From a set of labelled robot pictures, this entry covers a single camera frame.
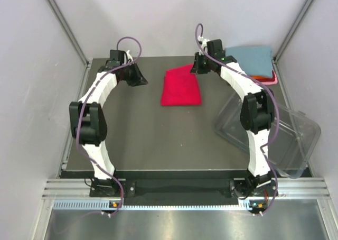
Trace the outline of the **right aluminium frame post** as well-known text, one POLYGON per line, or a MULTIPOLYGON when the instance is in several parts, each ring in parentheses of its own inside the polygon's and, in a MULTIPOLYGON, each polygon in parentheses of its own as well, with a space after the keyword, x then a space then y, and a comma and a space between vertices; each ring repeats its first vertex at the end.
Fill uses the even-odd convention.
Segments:
POLYGON ((276 54, 274 55, 273 60, 275 64, 277 64, 278 61, 281 59, 283 53, 287 49, 288 45, 291 43, 291 40, 293 39, 299 27, 301 26, 304 18, 308 14, 314 2, 315 0, 305 0, 305 2, 301 5, 301 8, 297 13, 294 21, 292 22, 290 29, 286 33, 286 36, 284 37, 281 46, 278 48, 276 54))

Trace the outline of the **aluminium frame post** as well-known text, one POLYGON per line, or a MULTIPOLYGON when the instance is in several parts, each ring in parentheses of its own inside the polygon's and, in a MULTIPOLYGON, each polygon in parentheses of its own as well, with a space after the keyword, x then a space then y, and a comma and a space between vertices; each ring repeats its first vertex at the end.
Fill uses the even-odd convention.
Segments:
POLYGON ((275 64, 277 64, 278 61, 281 59, 283 53, 287 49, 288 45, 291 43, 291 40, 293 39, 299 27, 301 26, 304 18, 308 14, 314 2, 315 0, 305 0, 305 2, 301 5, 301 8, 297 13, 294 21, 292 22, 290 29, 286 33, 286 36, 284 37, 281 46, 278 48, 276 54, 274 55, 273 60, 275 64))
POLYGON ((73 31, 65 19, 61 9, 59 8, 59 5, 57 4, 56 0, 46 0, 48 6, 50 7, 52 13, 54 14, 56 20, 60 24, 61 28, 63 29, 67 39, 71 43, 72 47, 74 48, 75 52, 77 53, 78 57, 80 58, 81 62, 85 65, 89 65, 89 60, 85 56, 80 44, 78 43, 78 40, 73 34, 73 31))

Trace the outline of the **folded pink t shirt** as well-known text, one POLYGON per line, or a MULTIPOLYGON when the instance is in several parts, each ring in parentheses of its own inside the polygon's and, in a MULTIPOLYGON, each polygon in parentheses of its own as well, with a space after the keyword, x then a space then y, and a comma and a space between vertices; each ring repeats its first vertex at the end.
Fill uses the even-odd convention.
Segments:
POLYGON ((270 86, 270 85, 276 85, 278 83, 278 78, 274 70, 272 71, 272 74, 273 74, 272 78, 265 79, 262 82, 264 85, 270 86))

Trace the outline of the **folded dark red t shirt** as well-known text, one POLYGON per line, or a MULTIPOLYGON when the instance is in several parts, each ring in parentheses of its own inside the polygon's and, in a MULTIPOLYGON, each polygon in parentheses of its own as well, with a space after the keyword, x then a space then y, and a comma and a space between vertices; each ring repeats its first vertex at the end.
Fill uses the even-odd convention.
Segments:
POLYGON ((275 78, 269 78, 267 80, 260 80, 260 82, 262 83, 269 83, 269 82, 274 82, 275 81, 275 78))

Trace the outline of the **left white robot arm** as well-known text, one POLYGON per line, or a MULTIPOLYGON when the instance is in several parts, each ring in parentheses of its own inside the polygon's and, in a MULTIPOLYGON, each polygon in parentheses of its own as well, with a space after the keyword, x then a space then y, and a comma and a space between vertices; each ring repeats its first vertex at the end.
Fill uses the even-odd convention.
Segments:
POLYGON ((72 137, 78 151, 89 159, 94 169, 90 185, 92 197, 117 197, 121 192, 106 147, 108 125, 103 112, 108 96, 121 81, 131 87, 147 84, 129 51, 111 50, 88 91, 69 105, 72 137))

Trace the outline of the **left aluminium frame post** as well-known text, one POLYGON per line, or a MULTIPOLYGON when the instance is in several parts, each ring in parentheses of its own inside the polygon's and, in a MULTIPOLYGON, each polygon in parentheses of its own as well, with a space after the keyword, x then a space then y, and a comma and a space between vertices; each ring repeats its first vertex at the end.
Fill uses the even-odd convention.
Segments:
POLYGON ((59 5, 57 4, 56 0, 46 0, 48 6, 50 7, 52 13, 54 14, 56 20, 60 24, 61 28, 63 29, 67 39, 71 43, 72 47, 74 48, 75 52, 77 53, 78 57, 80 58, 81 62, 85 65, 89 65, 89 60, 85 56, 80 44, 78 43, 78 40, 73 34, 73 31, 65 19, 61 9, 59 8, 59 5))

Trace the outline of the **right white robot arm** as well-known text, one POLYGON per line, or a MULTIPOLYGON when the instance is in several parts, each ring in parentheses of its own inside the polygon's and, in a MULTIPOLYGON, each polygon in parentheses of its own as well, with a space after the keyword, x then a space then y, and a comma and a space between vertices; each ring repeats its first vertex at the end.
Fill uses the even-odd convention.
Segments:
POLYGON ((217 73, 239 96, 242 108, 240 123, 247 132, 249 141, 248 176, 244 185, 244 194, 261 194, 271 182, 271 167, 267 162, 268 138, 272 123, 275 120, 275 106, 272 93, 249 77, 240 67, 237 60, 227 56, 222 41, 196 39, 199 51, 194 55, 193 74, 217 73))

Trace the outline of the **clear plastic bin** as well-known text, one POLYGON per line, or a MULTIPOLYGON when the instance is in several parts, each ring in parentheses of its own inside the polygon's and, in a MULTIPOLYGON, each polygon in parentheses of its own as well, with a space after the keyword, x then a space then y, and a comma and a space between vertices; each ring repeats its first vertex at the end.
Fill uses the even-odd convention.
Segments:
MULTIPOLYGON (((233 93, 213 123, 214 131, 246 154, 249 141, 240 123, 242 103, 233 93)), ((304 114, 278 104, 278 136, 268 148, 268 158, 275 170, 291 179, 301 177, 321 134, 320 126, 304 114)))

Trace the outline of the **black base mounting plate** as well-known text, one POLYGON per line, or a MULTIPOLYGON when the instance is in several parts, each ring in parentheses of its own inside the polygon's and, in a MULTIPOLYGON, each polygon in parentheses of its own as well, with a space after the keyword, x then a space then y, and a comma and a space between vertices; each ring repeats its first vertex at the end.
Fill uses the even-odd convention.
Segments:
POLYGON ((88 177, 92 197, 117 197, 128 202, 220 202, 269 192, 275 186, 271 173, 254 177, 248 171, 140 171, 117 172, 118 180, 88 177))

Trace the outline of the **folded blue t shirt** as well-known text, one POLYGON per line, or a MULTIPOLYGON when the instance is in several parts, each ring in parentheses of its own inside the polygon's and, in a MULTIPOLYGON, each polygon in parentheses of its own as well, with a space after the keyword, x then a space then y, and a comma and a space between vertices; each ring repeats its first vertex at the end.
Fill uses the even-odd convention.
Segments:
POLYGON ((228 47, 226 55, 233 56, 241 69, 250 76, 273 77, 271 46, 228 47))

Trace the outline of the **folded orange t shirt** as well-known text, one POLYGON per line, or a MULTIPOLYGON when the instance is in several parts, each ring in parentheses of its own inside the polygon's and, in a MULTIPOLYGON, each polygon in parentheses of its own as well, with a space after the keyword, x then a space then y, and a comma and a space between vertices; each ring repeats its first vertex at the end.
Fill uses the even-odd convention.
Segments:
POLYGON ((267 80, 269 78, 267 77, 262 77, 262 76, 251 76, 253 79, 256 79, 256 80, 267 80))

